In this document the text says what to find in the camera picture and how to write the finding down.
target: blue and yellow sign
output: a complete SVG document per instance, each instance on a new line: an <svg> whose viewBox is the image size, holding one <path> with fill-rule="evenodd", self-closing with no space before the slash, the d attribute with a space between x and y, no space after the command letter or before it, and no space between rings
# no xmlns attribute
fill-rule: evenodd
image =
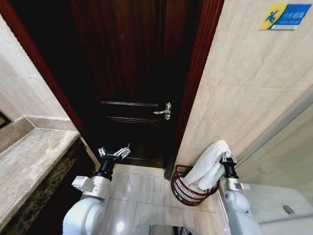
<svg viewBox="0 0 313 235"><path fill-rule="evenodd" d="M311 4L273 4L260 30L295 30L310 7Z"/></svg>

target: wooden door frame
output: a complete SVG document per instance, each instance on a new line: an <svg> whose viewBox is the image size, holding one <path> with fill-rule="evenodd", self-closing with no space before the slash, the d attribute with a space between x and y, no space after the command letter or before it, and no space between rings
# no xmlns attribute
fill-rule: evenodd
<svg viewBox="0 0 313 235"><path fill-rule="evenodd" d="M220 18L224 0L201 0L198 7L198 27L191 52L190 67L187 75L186 86L183 92L183 99L179 109L179 118L175 128L173 154L171 155L164 177L170 179L177 154L180 148L182 137L188 123L194 99L202 77L202 72L210 51L215 30ZM0 0L0 14L6 21L21 46L56 96L61 106L72 120L82 137L92 143L88 132L85 130L77 113L71 106L68 98L64 95L61 87L56 82L49 67L38 51L36 45L28 35L24 25L11 6L9 0ZM93 152L97 152L96 146L90 146Z"/></svg>

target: beige tile wall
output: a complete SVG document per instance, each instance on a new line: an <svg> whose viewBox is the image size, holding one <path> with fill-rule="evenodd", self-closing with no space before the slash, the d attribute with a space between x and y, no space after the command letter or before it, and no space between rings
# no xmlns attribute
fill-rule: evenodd
<svg viewBox="0 0 313 235"><path fill-rule="evenodd" d="M296 31L260 31L272 3L225 1L177 164L220 139L238 156L313 83L313 9Z"/></svg>
<svg viewBox="0 0 313 235"><path fill-rule="evenodd" d="M0 110L12 120L22 115L67 118L1 16Z"/></svg>

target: basket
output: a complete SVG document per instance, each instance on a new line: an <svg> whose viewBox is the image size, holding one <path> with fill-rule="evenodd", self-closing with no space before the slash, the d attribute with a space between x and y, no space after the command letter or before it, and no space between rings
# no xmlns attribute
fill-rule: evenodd
<svg viewBox="0 0 313 235"><path fill-rule="evenodd" d="M177 165L171 180L171 188L173 194L181 203L187 206L196 206L218 190L220 181L213 188L207 189L205 193L194 192L180 179L181 177L185 177L191 169L191 166Z"/></svg>

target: door handle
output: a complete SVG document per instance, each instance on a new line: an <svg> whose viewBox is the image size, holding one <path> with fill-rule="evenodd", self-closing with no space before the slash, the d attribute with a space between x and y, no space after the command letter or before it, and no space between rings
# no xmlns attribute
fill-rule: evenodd
<svg viewBox="0 0 313 235"><path fill-rule="evenodd" d="M163 111L154 111L153 113L154 114L165 114L165 119L166 120L169 120L171 118L171 103L168 102L165 104L165 110Z"/></svg>

